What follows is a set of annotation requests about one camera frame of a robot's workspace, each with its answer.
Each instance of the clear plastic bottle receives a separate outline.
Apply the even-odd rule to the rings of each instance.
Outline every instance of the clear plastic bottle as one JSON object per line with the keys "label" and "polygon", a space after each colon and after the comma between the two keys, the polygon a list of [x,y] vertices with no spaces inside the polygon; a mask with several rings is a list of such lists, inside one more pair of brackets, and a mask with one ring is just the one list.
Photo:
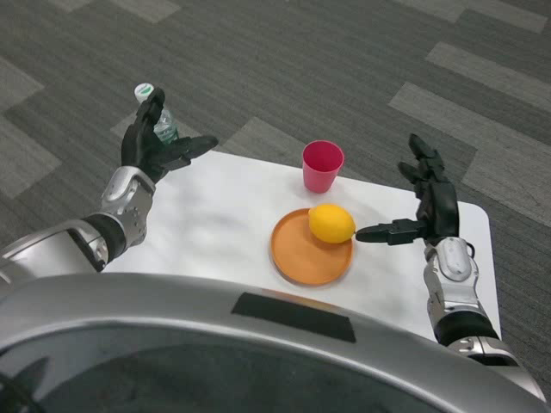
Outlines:
{"label": "clear plastic bottle", "polygon": [[[155,88],[152,84],[142,83],[136,86],[136,89],[134,89],[134,95],[136,96],[136,99],[138,99],[138,102],[142,103],[153,92],[153,89]],[[168,145],[174,139],[179,138],[176,122],[166,106],[164,106],[163,112],[161,112],[161,116],[157,122],[157,125],[153,128],[153,131],[165,145]]]}

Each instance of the table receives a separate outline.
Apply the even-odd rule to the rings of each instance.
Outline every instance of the table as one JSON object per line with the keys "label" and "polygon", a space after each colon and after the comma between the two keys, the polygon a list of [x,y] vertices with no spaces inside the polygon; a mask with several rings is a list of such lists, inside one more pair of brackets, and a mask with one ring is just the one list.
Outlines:
{"label": "table", "polygon": [[[389,247],[354,241],[347,274],[322,287],[284,280],[269,256],[269,238],[285,214],[337,203],[356,227],[415,219],[413,192],[339,176],[326,194],[302,183],[302,170],[211,151],[158,183],[145,241],[105,272],[192,275],[233,281],[338,305],[434,340],[424,284],[424,244]],[[499,333],[492,242],[486,213],[459,205],[461,237],[476,248],[477,292]]]}

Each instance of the red plastic cup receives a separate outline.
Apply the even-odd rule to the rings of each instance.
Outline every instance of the red plastic cup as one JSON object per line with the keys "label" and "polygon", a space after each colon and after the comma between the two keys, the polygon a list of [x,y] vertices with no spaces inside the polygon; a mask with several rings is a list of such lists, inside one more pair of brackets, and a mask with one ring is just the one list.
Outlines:
{"label": "red plastic cup", "polygon": [[328,140],[315,140],[302,152],[304,185],[312,192],[327,192],[344,163],[344,153]]}

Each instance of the yellow lemon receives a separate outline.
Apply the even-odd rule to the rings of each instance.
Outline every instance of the yellow lemon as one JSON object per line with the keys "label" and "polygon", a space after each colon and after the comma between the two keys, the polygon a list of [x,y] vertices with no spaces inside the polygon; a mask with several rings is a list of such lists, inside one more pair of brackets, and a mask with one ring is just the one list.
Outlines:
{"label": "yellow lemon", "polygon": [[308,211],[310,231],[326,243],[343,243],[356,231],[354,219],[338,205],[321,204]]}

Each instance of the orange plate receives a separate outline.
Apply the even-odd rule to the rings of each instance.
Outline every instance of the orange plate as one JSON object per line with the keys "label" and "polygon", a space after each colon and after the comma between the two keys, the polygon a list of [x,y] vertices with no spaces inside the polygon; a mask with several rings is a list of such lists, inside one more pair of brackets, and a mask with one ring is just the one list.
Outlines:
{"label": "orange plate", "polygon": [[344,274],[352,261],[352,240],[324,243],[308,226],[308,209],[285,215],[270,242],[272,258],[290,280],[311,286],[326,284]]}

